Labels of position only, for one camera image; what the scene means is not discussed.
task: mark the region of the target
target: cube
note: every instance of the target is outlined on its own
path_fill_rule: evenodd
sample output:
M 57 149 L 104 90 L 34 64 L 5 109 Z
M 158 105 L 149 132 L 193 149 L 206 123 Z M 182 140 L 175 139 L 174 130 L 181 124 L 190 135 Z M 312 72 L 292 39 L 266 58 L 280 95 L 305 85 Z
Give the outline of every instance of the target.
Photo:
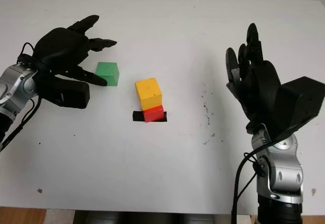
M 107 86 L 117 86 L 120 73 L 115 62 L 98 62 L 95 74 L 104 78 Z
M 144 121 L 156 121 L 164 118 L 164 108 L 163 106 L 154 107 L 143 111 Z
M 136 90 L 143 111 L 162 105 L 163 95 L 155 78 L 136 82 Z

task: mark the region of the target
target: black tape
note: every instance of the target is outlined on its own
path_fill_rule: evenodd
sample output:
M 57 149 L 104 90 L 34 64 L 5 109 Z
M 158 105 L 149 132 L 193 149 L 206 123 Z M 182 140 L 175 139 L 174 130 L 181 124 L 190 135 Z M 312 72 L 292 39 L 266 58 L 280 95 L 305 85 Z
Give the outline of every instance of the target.
M 134 111 L 133 112 L 133 121 L 144 121 L 144 116 L 142 111 Z M 164 111 L 163 119 L 156 120 L 158 121 L 167 121 L 167 111 Z

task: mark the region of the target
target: wooden floor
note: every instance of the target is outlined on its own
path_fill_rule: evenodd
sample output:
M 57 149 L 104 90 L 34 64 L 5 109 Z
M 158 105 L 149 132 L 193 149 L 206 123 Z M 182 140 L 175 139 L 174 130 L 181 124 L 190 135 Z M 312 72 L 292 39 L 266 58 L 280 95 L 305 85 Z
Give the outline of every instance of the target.
M 43 224 L 46 209 L 0 207 L 0 224 Z
M 252 224 L 254 224 L 254 220 L 256 216 L 252 216 Z M 303 216 L 303 224 L 324 224 L 325 223 L 325 216 Z
M 0 207 L 0 224 L 43 224 L 45 214 L 46 209 Z M 325 216 L 303 216 L 303 224 L 324 223 Z

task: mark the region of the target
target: white table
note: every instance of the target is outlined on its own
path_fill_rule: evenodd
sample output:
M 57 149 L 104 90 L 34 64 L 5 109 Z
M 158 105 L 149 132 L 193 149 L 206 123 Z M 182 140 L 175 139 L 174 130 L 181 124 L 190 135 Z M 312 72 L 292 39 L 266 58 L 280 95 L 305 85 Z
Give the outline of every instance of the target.
M 91 14 L 100 19 L 87 35 L 118 44 L 91 52 L 82 66 L 95 71 L 110 61 L 120 70 L 117 87 L 90 86 L 85 110 L 42 103 L 1 153 L 1 206 L 230 213 L 251 136 L 225 86 L 226 49 L 237 51 L 255 22 L 282 83 L 304 75 L 325 82 L 325 8 L 316 1 L 0 0 L 0 13 L 0 71 L 16 62 L 24 42 Z M 134 82 L 151 77 L 168 122 L 133 122 L 140 110 Z M 323 107 L 297 132 L 304 214 L 325 214 L 324 123 Z M 251 165 L 244 169 L 241 186 L 252 173 Z M 239 213 L 256 212 L 253 183 Z

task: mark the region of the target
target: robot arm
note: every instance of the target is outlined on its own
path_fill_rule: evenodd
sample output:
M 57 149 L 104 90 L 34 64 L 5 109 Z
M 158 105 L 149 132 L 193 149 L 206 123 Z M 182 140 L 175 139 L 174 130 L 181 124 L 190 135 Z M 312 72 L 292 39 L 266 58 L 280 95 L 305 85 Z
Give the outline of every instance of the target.
M 232 224 L 236 223 L 238 181 L 247 160 L 256 154 L 258 223 L 302 223 L 303 171 L 297 159 L 294 132 L 318 115 L 325 85 L 307 77 L 282 84 L 274 66 L 263 59 L 255 24 L 247 31 L 247 45 L 226 52 L 228 89 L 249 119 L 254 151 L 241 162 L 235 183 Z
M 37 42 L 32 56 L 21 52 L 17 64 L 4 71 L 0 77 L 0 142 L 29 99 L 38 95 L 39 103 L 43 98 L 59 106 L 83 109 L 89 101 L 87 83 L 107 85 L 105 79 L 78 66 L 89 50 L 101 51 L 116 44 L 112 40 L 85 36 L 98 19 L 99 16 L 92 15 L 68 28 L 55 28 Z

